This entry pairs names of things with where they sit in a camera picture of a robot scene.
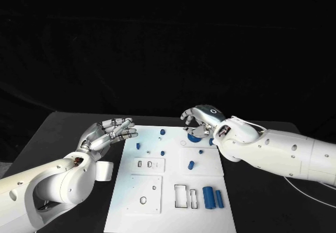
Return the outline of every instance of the rectangular hole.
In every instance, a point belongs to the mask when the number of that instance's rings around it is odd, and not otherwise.
[[[192,209],[198,208],[196,190],[191,189],[191,206]]]
[[[188,208],[188,186],[175,185],[175,207]]]

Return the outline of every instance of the white board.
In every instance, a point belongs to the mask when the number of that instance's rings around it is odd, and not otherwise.
[[[209,145],[209,138],[194,143],[181,127],[136,128],[139,137],[129,139],[124,144],[104,232],[235,233],[220,153],[217,146]],[[160,129],[166,130],[165,135],[160,135]],[[147,161],[153,161],[157,168],[140,169],[137,167],[140,158],[145,160],[142,166],[147,165]],[[192,170],[188,169],[191,160],[195,161]],[[188,208],[175,207],[176,184],[186,185]],[[215,209],[205,209],[202,192],[205,186],[211,186],[214,191],[221,190],[225,208],[221,209],[217,202]],[[198,209],[192,209],[191,206],[191,189],[196,190]],[[140,203],[143,195],[147,196],[146,204]]]

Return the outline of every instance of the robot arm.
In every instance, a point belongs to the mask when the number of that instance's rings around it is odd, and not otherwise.
[[[133,119],[94,124],[83,134],[77,151],[59,159],[0,180],[0,233],[32,233],[88,197],[95,180],[108,181],[108,162],[97,161],[108,145],[136,137]],[[39,208],[33,195],[48,204]]]
[[[199,127],[185,130],[196,137],[212,134],[214,144],[228,160],[243,159],[277,175],[336,185],[335,144],[296,133],[267,130],[235,116],[225,119],[221,115],[215,107],[199,105],[182,114],[182,119],[188,117],[186,124],[196,119]]]

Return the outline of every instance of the robotic hand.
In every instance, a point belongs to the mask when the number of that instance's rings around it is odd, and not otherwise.
[[[214,144],[232,162],[243,159],[277,175],[336,185],[335,144],[296,133],[267,130],[235,116],[227,119],[211,105],[186,110],[182,120],[186,117],[186,124],[194,118],[199,123],[196,129],[186,127],[186,132],[201,138],[212,134]]]
[[[0,233],[32,233],[88,197],[95,180],[111,180],[113,164],[97,161],[108,146],[137,137],[133,119],[94,124],[83,134],[77,151],[0,180]],[[36,207],[33,193],[48,203]]]

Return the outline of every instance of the table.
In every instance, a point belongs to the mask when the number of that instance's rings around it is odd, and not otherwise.
[[[52,113],[26,145],[6,177],[57,160],[71,153],[80,137],[93,123],[130,116]],[[133,116],[139,125],[181,126],[179,118]],[[253,121],[269,129],[299,133],[287,122]],[[104,157],[114,162],[113,180],[95,182],[88,199],[48,224],[39,233],[103,233],[113,197],[124,142],[116,143]],[[234,163],[221,158],[230,202],[238,233],[331,232],[336,209],[307,198],[283,177],[256,169],[245,161]],[[336,204],[336,191],[319,183],[293,183],[319,199]]]

